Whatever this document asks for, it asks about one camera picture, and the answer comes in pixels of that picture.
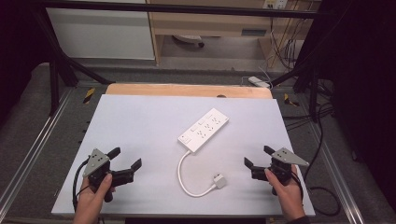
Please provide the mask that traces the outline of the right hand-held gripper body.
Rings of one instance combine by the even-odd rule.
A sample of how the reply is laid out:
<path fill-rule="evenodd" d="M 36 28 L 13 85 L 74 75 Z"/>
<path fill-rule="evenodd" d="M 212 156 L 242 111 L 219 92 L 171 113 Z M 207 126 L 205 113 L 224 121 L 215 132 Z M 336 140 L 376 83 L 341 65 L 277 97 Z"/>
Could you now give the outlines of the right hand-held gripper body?
<path fill-rule="evenodd" d="M 292 171 L 291 166 L 309 166 L 309 162 L 305 161 L 284 147 L 279 150 L 275 150 L 275 153 L 269 156 L 271 156 L 271 163 L 269 167 L 260 167 L 253 164 L 253 167 L 250 170 L 252 179 L 269 182 L 264 173 L 265 169 L 269 169 L 273 174 L 276 175 L 277 179 L 283 185 L 287 185 L 291 179 L 294 179 L 299 184 L 301 196 L 304 196 L 301 181 L 299 180 L 297 174 Z"/>

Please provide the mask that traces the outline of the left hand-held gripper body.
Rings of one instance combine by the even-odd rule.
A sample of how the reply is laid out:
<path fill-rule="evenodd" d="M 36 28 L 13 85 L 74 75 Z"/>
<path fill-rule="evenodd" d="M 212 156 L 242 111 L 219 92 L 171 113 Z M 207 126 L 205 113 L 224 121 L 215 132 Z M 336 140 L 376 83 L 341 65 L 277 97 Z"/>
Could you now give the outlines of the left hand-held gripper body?
<path fill-rule="evenodd" d="M 99 149 L 95 148 L 92 151 L 91 156 L 88 158 L 85 171 L 83 172 L 83 176 L 89 179 L 91 188 L 98 189 L 106 174 L 112 174 L 111 186 L 113 188 L 134 181 L 134 171 L 131 167 L 121 171 L 111 171 L 110 161 L 111 159 Z"/>

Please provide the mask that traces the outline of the person's right hand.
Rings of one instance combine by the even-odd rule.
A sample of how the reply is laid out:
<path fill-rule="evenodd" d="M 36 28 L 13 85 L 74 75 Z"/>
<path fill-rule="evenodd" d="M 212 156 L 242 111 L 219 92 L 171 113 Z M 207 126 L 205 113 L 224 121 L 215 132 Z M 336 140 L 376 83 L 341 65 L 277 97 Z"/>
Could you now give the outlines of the person's right hand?
<path fill-rule="evenodd" d="M 291 179 L 287 185 L 283 185 L 269 169 L 264 172 L 276 191 L 284 218 L 305 215 L 299 184 Z"/>

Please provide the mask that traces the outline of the person's left hand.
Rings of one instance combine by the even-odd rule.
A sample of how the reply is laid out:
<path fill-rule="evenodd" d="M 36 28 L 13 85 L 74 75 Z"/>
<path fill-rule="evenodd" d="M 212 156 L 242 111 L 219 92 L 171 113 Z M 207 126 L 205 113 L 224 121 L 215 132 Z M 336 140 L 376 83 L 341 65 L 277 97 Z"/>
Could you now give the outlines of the person's left hand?
<path fill-rule="evenodd" d="M 78 207 L 76 215 L 90 215 L 96 217 L 99 215 L 106 193 L 114 188 L 112 184 L 112 174 L 106 174 L 96 192 L 90 188 L 90 182 L 87 177 L 83 178 L 81 193 L 78 197 Z"/>

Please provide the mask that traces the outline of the white plug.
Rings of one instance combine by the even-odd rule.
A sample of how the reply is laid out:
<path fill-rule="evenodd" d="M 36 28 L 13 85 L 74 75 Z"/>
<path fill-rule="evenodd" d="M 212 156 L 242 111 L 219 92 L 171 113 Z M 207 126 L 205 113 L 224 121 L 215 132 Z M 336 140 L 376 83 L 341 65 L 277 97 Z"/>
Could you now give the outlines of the white plug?
<path fill-rule="evenodd" d="M 217 189 L 222 189 L 227 184 L 227 181 L 222 174 L 215 175 L 213 180 Z"/>

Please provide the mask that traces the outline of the light grey table mat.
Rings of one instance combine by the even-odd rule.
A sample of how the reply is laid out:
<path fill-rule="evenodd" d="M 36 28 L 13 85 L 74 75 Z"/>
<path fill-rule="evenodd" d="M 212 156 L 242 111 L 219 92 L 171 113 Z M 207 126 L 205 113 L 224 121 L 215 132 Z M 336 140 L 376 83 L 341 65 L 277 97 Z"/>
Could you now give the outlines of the light grey table mat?
<path fill-rule="evenodd" d="M 189 155 L 178 142 L 190 126 L 210 109 L 229 118 L 201 149 Z M 212 97 L 101 97 L 52 212 L 71 216 L 75 172 L 95 148 L 120 148 L 114 170 L 142 160 L 134 182 L 117 188 L 102 212 L 113 217 L 267 217 L 281 212 L 271 186 L 251 177 L 248 158 L 268 166 L 264 146 L 290 148 L 278 104 L 274 99 Z M 214 176 L 227 184 L 217 189 Z"/>

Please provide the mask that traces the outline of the small white power strip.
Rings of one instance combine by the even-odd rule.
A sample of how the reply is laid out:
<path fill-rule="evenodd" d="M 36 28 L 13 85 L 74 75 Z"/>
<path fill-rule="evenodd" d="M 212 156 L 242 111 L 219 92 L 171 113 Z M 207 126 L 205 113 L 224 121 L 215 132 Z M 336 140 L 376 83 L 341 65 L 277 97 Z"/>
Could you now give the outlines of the small white power strip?
<path fill-rule="evenodd" d="M 256 87 L 267 88 L 267 89 L 270 88 L 270 85 L 267 82 L 257 77 L 249 77 L 247 80 Z"/>

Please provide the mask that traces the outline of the black curtain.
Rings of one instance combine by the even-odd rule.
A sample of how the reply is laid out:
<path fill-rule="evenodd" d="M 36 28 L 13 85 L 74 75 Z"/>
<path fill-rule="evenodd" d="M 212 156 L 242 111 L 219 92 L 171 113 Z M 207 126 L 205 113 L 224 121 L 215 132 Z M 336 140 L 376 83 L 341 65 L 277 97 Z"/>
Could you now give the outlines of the black curtain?
<path fill-rule="evenodd" d="M 19 101 L 49 46 L 24 0 L 0 0 L 0 123 Z"/>
<path fill-rule="evenodd" d="M 324 76 L 346 138 L 396 212 L 396 0 L 353 0 L 329 56 Z"/>

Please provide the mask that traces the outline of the white cabinet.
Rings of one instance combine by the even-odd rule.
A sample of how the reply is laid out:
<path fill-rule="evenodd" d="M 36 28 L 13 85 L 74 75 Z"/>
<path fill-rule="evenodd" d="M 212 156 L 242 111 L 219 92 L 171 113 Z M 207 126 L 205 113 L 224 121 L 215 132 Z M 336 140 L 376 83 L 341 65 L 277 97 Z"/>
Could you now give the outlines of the white cabinet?
<path fill-rule="evenodd" d="M 48 8 L 62 50 L 72 58 L 155 58 L 147 12 Z"/>

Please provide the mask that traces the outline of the office chair base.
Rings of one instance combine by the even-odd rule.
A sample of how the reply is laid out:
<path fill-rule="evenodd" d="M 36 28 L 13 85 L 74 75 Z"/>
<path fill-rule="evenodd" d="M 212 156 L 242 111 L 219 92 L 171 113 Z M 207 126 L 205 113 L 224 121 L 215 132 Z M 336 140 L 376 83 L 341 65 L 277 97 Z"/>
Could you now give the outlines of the office chair base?
<path fill-rule="evenodd" d="M 205 46 L 203 39 L 198 35 L 175 35 L 175 39 L 197 45 L 199 48 L 203 48 Z"/>

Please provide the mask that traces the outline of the light wooden desk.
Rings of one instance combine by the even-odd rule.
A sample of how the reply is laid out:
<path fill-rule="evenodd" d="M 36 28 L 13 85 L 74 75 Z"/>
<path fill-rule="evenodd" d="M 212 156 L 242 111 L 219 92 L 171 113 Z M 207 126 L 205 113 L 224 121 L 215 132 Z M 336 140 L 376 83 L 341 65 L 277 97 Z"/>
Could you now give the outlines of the light wooden desk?
<path fill-rule="evenodd" d="M 169 4 L 209 7 L 263 8 L 264 0 L 146 0 L 149 4 Z M 288 0 L 284 9 L 317 11 L 320 2 Z M 148 14 L 153 37 L 155 61 L 162 59 L 163 39 L 167 35 L 198 35 L 247 37 L 258 41 L 262 56 L 271 67 L 280 63 L 276 55 L 291 39 L 305 40 L 311 19 L 267 18 L 207 14 L 156 13 Z"/>

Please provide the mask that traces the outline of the aluminium rail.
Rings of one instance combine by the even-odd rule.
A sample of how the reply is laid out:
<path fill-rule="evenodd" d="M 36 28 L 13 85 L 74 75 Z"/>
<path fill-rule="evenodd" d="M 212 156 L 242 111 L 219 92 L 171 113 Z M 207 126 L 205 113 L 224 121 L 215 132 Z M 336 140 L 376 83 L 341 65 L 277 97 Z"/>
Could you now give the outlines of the aluminium rail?
<path fill-rule="evenodd" d="M 21 186 L 23 185 L 25 179 L 31 172 L 35 161 L 40 155 L 43 147 L 46 145 L 54 127 L 56 126 L 59 118 L 64 112 L 67 103 L 70 99 L 70 95 L 74 92 L 74 88 L 67 88 L 63 93 L 61 100 L 59 101 L 59 107 L 55 112 L 49 116 L 46 120 L 45 125 L 41 129 L 39 135 L 31 145 L 27 155 L 23 159 L 20 167 L 18 168 L 16 174 L 12 177 L 10 183 L 8 184 L 5 192 L 0 197 L 0 219 L 4 219 L 9 208 L 13 204 L 15 198 L 17 197 Z"/>
<path fill-rule="evenodd" d="M 330 176 L 336 194 L 340 200 L 340 203 L 346 213 L 346 217 L 350 224 L 364 224 L 364 218 L 361 214 L 361 210 L 357 206 L 353 195 L 338 168 L 335 159 L 333 158 L 330 148 L 328 147 L 324 136 L 321 134 L 319 125 L 315 122 L 309 124 L 313 135 L 317 143 L 319 144 L 319 154 L 323 159 L 324 165 Z"/>

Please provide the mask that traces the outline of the white wall socket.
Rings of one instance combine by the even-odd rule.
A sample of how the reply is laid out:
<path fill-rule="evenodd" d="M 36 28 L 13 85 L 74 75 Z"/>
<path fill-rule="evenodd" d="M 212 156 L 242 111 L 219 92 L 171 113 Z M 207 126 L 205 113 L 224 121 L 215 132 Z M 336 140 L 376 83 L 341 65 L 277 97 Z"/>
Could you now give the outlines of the white wall socket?
<path fill-rule="evenodd" d="M 263 8 L 269 9 L 284 9 L 288 0 L 264 0 Z"/>

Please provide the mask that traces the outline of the black metal frame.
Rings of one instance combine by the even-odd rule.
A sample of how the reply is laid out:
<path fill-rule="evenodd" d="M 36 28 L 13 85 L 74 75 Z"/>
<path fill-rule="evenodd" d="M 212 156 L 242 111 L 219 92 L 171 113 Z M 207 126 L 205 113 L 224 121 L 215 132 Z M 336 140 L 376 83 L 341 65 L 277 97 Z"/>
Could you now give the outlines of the black metal frame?
<path fill-rule="evenodd" d="M 57 107 L 56 100 L 59 99 L 57 75 L 60 75 L 67 86 L 75 87 L 78 79 L 73 71 L 76 68 L 93 80 L 104 84 L 112 84 L 111 80 L 100 77 L 87 67 L 76 62 L 67 56 L 62 50 L 55 32 L 50 28 L 50 22 L 46 22 L 43 14 L 46 8 L 67 8 L 86 10 L 107 10 L 107 11 L 136 11 L 136 12 L 156 12 L 156 13 L 183 13 L 183 14 L 207 14 L 207 15 L 227 15 L 227 16 L 250 16 L 268 18 L 296 18 L 296 19 L 316 19 L 323 17 L 323 13 L 315 11 L 297 11 L 285 9 L 253 9 L 246 7 L 209 7 L 209 6 L 185 6 L 169 4 L 138 4 L 120 2 L 97 2 L 97 1 L 72 1 L 72 0 L 30 0 L 29 7 L 36 22 L 44 33 L 53 60 L 50 66 L 51 85 L 51 114 L 54 114 Z"/>

